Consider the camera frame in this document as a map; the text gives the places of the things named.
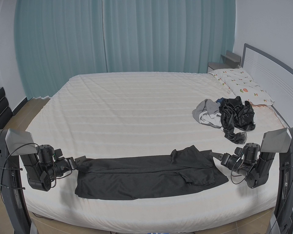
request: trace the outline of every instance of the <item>pillowcase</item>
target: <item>pillowcase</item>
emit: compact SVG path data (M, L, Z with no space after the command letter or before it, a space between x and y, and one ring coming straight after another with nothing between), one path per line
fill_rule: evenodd
M249 101L254 105L265 104L269 106L274 103L268 93L255 83L243 68L217 69L209 73L235 96L240 96L243 102Z

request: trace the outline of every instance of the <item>gray headboard trim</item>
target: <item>gray headboard trim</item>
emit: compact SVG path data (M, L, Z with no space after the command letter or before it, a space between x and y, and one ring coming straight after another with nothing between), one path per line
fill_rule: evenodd
M246 52L246 48L249 48L263 56L265 56L266 58L272 60L273 62L275 62L276 64L278 64L279 66L281 66L282 68L286 69L288 72L290 72L292 75L293 75L293 69L291 67L289 67L288 65L286 65L285 63L283 63L282 61L280 61L279 59L269 55L268 53L260 50L260 49L257 49L247 43L244 44L244 49L243 49L243 55L242 55L242 60L241 60L241 67L243 67L244 65L244 61L245 61L245 52ZM282 118L282 120L289 126L289 124L286 122L286 120L282 117L282 115L275 109L274 106L272 106L272 108L274 108L274 110L276 111L276 113Z

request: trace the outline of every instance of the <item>curtain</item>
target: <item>curtain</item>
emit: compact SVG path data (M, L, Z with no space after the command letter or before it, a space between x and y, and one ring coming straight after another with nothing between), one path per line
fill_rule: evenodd
M232 51L235 0L104 1L108 72L206 73Z
M18 0L15 47L27 98L78 74L206 73L233 49L235 0Z
M102 0L20 0L14 29L28 99L53 96L72 76L107 72Z

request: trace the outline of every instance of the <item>bed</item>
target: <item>bed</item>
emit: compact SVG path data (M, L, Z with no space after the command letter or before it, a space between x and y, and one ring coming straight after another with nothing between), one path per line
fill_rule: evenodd
M244 48L247 51L242 65L252 74L258 62L253 54L250 58L252 49L248 47ZM281 118L288 111L278 109L280 100L269 94L277 107L253 107L256 128L247 133L247 142L260 143L265 132L290 124L287 118ZM216 100L229 95L211 74L77 75L49 100L27 131L32 133L35 143L61 148L65 157L164 155L191 145L199 150L233 153L238 145L224 138L220 129L197 123L191 114L203 99ZM215 164L230 178L227 168L219 161ZM77 173L73 171L71 176L58 180L54 189L42 192L30 188L22 171L28 210L69 224L119 233L180 233L217 227L273 207L279 160L276 155L267 183L256 189L229 181L196 194L130 201L79 198L74 194Z

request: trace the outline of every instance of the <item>white wall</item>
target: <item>white wall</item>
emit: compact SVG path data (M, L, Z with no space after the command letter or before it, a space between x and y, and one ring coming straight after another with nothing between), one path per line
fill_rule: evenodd
M293 68L293 0L236 0L233 52L248 43Z
M16 0L0 0L0 87L4 87L11 110L26 97L15 55L15 6Z

